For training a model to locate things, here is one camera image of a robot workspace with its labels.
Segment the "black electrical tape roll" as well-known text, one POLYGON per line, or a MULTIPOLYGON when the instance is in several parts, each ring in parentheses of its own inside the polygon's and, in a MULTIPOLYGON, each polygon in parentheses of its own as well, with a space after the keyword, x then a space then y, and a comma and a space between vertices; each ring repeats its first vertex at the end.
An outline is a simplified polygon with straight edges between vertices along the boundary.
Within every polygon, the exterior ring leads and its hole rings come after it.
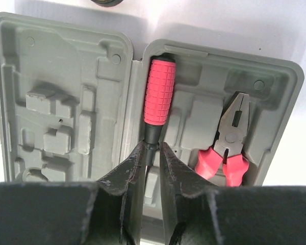
POLYGON ((99 6, 108 8, 120 4, 123 0, 91 0, 91 1, 99 6))

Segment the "grey plastic tool case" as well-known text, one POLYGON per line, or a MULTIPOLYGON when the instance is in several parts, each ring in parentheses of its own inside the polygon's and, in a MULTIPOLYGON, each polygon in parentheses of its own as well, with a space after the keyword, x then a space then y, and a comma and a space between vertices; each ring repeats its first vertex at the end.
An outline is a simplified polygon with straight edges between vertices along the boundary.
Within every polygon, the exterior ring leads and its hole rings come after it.
MULTIPOLYGON (((139 142, 146 154, 144 102, 151 60, 170 56, 176 62, 174 90, 159 149, 144 175, 141 223, 141 239, 166 244, 161 144, 195 172, 198 151, 218 138, 221 116, 239 92, 247 93, 242 155, 249 169, 237 187, 262 186, 304 74, 291 61, 165 39, 150 43, 141 61, 133 52, 131 41, 119 33, 0 13, 4 182, 97 181, 139 142)), ((222 167, 207 181, 230 187, 222 167)))

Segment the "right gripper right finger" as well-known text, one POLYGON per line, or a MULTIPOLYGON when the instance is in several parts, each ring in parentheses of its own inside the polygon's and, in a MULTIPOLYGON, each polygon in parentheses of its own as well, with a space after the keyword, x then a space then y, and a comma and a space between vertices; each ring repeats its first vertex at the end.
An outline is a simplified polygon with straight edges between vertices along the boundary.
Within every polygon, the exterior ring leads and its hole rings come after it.
POLYGON ((306 186, 219 187, 160 146, 166 244, 306 244, 306 186))

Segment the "red-handled screwdriver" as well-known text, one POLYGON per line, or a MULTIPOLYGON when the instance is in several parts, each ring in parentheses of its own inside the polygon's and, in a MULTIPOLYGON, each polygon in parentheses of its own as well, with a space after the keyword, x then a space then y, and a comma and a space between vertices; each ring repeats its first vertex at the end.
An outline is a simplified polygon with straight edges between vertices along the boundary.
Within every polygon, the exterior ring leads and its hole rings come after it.
POLYGON ((173 58, 167 55, 152 57, 144 102, 146 176, 152 167, 155 152, 159 149, 162 127, 168 118, 175 73, 176 62, 173 58))

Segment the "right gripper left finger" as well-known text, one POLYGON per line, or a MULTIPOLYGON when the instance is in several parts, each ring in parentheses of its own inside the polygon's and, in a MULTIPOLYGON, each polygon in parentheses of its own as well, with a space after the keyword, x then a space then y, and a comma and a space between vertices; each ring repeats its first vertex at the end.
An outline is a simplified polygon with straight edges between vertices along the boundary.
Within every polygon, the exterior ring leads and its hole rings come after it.
POLYGON ((145 144, 91 182, 1 182, 0 244, 138 244, 145 144))

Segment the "red black pliers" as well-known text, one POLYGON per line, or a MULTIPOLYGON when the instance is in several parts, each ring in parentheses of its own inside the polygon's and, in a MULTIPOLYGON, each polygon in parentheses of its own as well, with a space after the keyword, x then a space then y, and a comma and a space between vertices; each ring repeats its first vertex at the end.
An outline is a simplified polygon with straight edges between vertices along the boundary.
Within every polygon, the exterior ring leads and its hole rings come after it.
POLYGON ((239 92, 220 118, 214 145, 198 151, 195 172, 206 180, 214 177, 222 167, 227 186, 242 184, 249 169, 249 163, 242 155, 248 132, 249 102, 249 94, 239 92))

